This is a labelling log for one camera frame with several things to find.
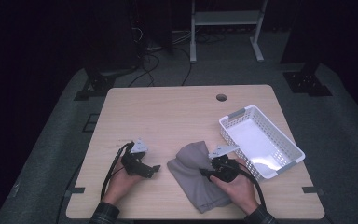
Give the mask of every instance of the white plastic basket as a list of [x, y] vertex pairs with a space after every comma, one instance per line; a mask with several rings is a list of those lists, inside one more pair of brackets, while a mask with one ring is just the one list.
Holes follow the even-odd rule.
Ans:
[[255, 105], [219, 120], [221, 134], [237, 145], [238, 157], [260, 182], [281, 174], [305, 159], [304, 152], [281, 132]]

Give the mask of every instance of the shelf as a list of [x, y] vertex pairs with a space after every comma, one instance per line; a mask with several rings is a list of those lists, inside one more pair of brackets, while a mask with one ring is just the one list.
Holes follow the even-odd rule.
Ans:
[[195, 25], [257, 24], [259, 13], [259, 10], [196, 12]]

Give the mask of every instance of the human hand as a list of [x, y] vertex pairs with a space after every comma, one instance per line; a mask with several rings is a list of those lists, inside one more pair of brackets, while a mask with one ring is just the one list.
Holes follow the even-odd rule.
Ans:
[[121, 163], [121, 157], [117, 161], [115, 170], [109, 181], [109, 186], [102, 198], [102, 202], [115, 205], [124, 197], [136, 183], [143, 178], [139, 175], [128, 175]]
[[[245, 168], [245, 161], [236, 159], [236, 162], [240, 165], [240, 168], [249, 173]], [[214, 175], [210, 177], [211, 181], [215, 183], [222, 191], [224, 191], [231, 201], [236, 204], [247, 216], [252, 214], [258, 207], [258, 203], [255, 199], [255, 187], [244, 175], [238, 175], [233, 181], [226, 183]]]

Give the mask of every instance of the floor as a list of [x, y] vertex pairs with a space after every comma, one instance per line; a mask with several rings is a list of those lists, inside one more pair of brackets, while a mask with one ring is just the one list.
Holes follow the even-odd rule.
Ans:
[[[150, 53], [144, 56], [145, 70], [149, 72], [139, 68], [119, 77], [115, 88], [270, 85], [297, 145], [307, 156], [304, 162], [326, 213], [321, 220], [280, 222], [358, 223], [358, 105], [339, 76], [323, 64], [316, 76], [332, 96], [292, 93], [282, 73], [298, 71], [303, 64], [280, 64], [289, 33], [261, 34], [263, 63], [255, 59], [250, 35], [211, 35], [206, 43], [199, 39], [198, 61], [193, 64], [188, 59], [188, 43], [175, 45], [172, 53], [164, 50]], [[87, 74], [82, 69], [68, 83], [0, 211], [0, 223], [87, 223], [65, 216], [71, 187], [92, 137], [92, 132], [88, 132], [92, 127], [84, 130], [85, 125], [92, 114], [100, 113], [104, 100], [90, 97], [74, 101], [86, 81]]]

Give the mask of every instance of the person's left hand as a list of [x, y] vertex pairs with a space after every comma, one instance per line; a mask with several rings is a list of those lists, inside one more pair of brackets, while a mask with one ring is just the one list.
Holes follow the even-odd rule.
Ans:
[[128, 175], [121, 163], [121, 157], [117, 162], [113, 176], [110, 178], [109, 186], [101, 202], [115, 205], [124, 197], [136, 183], [143, 178], [139, 175]]

